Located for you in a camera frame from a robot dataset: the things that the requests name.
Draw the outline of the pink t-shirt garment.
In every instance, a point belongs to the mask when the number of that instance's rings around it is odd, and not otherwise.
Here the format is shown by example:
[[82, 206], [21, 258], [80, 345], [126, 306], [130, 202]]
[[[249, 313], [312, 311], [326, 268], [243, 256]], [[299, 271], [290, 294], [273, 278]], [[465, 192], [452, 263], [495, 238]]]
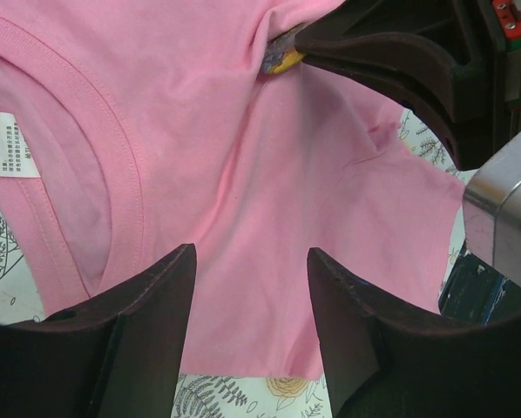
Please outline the pink t-shirt garment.
[[0, 111], [39, 175], [0, 212], [48, 314], [183, 243], [186, 374], [321, 375], [307, 256], [436, 312], [462, 184], [399, 139], [402, 107], [267, 42], [335, 1], [0, 1]]

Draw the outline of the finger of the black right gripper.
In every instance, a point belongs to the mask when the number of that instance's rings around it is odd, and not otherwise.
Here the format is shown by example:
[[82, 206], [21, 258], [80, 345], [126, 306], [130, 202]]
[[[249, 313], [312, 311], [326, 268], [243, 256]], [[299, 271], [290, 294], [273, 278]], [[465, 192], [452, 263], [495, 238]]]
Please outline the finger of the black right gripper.
[[429, 43], [459, 65], [496, 59], [478, 1], [345, 1], [301, 30], [295, 45], [323, 57], [362, 42], [387, 51], [402, 41]]
[[350, 78], [413, 111], [460, 170], [477, 169], [510, 140], [494, 71], [458, 63], [435, 45], [304, 43], [306, 64]]

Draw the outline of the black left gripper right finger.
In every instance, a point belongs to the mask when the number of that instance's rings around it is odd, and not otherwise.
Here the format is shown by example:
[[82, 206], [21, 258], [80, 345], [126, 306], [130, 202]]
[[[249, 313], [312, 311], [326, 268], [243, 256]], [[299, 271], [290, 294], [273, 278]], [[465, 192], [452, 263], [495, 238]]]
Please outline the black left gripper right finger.
[[486, 326], [429, 312], [321, 249], [308, 286], [335, 417], [521, 417], [521, 314]]

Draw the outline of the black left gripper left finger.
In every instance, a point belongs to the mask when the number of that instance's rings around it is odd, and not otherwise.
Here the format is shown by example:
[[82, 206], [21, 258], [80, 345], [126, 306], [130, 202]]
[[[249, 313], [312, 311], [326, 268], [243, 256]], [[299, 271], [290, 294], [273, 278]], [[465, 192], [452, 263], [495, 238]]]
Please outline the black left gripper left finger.
[[179, 246], [46, 320], [0, 325], [0, 417], [167, 417], [197, 267]]

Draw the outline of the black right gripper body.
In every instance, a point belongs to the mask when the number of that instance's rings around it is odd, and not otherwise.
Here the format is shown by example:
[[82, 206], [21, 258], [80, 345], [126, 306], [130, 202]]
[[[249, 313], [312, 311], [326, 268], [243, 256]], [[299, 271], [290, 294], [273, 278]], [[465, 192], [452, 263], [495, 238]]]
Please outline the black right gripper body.
[[495, 142], [500, 148], [521, 132], [521, 1], [493, 1], [501, 41], [495, 85]]

